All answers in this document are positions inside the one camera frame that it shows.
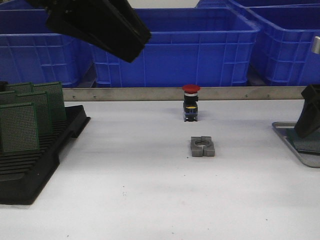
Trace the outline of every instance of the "white table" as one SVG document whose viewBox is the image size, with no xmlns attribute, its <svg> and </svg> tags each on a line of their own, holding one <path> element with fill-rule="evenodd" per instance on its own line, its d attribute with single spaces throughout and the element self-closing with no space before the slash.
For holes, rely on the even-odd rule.
<svg viewBox="0 0 320 240">
<path fill-rule="evenodd" d="M 128 0 L 133 8 L 194 8 L 199 0 Z"/>
<path fill-rule="evenodd" d="M 199 122 L 181 101 L 80 104 L 92 119 L 34 204 L 0 205 L 1 240 L 320 239 L 320 169 L 271 126 L 302 100 L 199 101 Z"/>
</svg>

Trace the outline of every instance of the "blue bin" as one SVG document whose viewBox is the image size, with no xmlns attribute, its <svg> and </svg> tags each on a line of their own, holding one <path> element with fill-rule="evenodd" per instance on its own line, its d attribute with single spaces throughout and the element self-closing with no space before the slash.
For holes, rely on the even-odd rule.
<svg viewBox="0 0 320 240">
<path fill-rule="evenodd" d="M 200 0 L 196 8 L 226 8 L 227 0 Z"/>
<path fill-rule="evenodd" d="M 311 51 L 320 36 L 320 7 L 248 10 L 261 27 L 251 64 L 270 86 L 320 84 L 320 55 Z"/>
<path fill-rule="evenodd" d="M 92 64 L 87 43 L 52 33 L 44 10 L 0 11 L 0 80 L 75 87 Z"/>
<path fill-rule="evenodd" d="M 3 3 L 0 3 L 0 10 L 30 10 L 35 9 L 25 0 L 10 0 Z"/>
<path fill-rule="evenodd" d="M 247 17 L 248 8 L 316 7 L 320 6 L 320 2 L 319 0 L 227 0 L 227 5 Z"/>
<path fill-rule="evenodd" d="M 137 9 L 152 38 L 133 63 L 91 46 L 99 87 L 245 86 L 259 31 L 226 8 Z"/>
</svg>

